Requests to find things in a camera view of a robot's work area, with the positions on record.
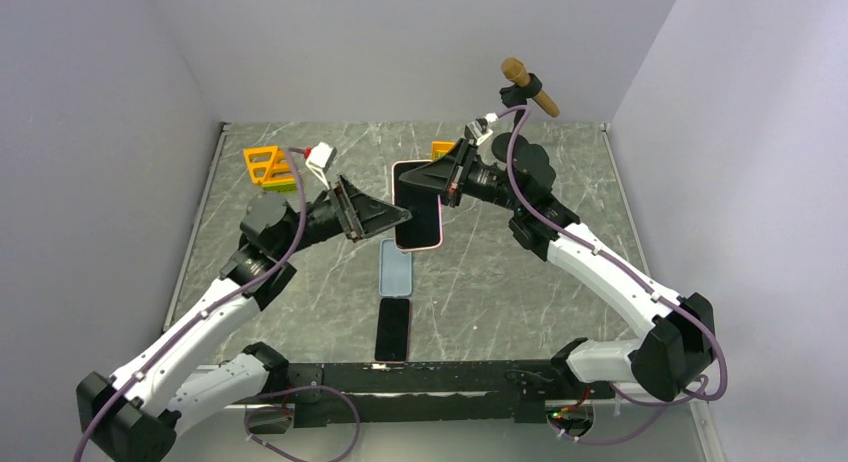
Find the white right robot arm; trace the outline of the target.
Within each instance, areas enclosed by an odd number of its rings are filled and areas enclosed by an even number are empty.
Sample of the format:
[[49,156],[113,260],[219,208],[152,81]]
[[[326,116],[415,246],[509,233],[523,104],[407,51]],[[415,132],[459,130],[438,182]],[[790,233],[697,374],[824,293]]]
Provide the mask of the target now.
[[560,349],[551,359],[560,395],[576,397],[592,383],[635,383],[657,406],[683,396],[708,399],[690,386],[719,358],[711,303],[699,293],[680,295],[612,251],[553,195],[556,174],[545,149],[524,137],[509,149],[508,137],[496,137],[494,164],[461,139],[441,158],[403,170],[397,181],[446,206],[469,196],[511,211],[508,226],[522,248],[577,278],[633,330],[631,340],[578,338]]

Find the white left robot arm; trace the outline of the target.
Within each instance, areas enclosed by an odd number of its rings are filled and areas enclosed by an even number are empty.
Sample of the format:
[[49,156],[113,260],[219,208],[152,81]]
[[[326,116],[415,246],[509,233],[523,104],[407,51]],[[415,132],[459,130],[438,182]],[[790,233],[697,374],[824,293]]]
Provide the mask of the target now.
[[289,262],[294,253],[339,235],[368,239],[411,217],[345,177],[299,210],[282,194],[257,194],[240,223],[237,250],[200,300],[130,362],[78,384],[82,438],[73,458],[94,443],[114,461],[160,461],[180,435],[223,407],[254,396],[279,399],[290,386],[289,362],[262,342],[203,376],[191,375],[284,291],[296,274]]

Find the purple smartphone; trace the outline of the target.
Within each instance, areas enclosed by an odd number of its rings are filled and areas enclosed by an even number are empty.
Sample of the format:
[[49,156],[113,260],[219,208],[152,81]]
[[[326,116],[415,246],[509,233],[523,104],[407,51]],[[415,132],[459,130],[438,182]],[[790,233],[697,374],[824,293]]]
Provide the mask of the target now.
[[374,358],[377,362],[407,360],[411,303],[406,298],[383,298],[379,304]]

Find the pink cased phone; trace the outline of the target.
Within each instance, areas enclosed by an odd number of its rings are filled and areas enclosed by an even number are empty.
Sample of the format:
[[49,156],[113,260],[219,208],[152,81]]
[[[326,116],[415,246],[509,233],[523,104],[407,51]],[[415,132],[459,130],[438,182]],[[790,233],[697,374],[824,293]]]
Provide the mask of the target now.
[[430,250],[443,242],[439,196],[400,180],[401,175],[428,163],[428,160],[408,160],[392,165],[393,204],[407,209],[412,215],[410,220],[395,227],[395,246],[402,252]]

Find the light blue phone case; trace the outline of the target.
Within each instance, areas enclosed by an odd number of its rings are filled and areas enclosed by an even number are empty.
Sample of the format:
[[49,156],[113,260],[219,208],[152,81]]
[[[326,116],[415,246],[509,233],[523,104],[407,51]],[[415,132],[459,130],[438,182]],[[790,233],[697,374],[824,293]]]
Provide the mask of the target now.
[[413,292],[413,256],[399,250],[393,239],[380,243],[378,293],[382,297],[406,298]]

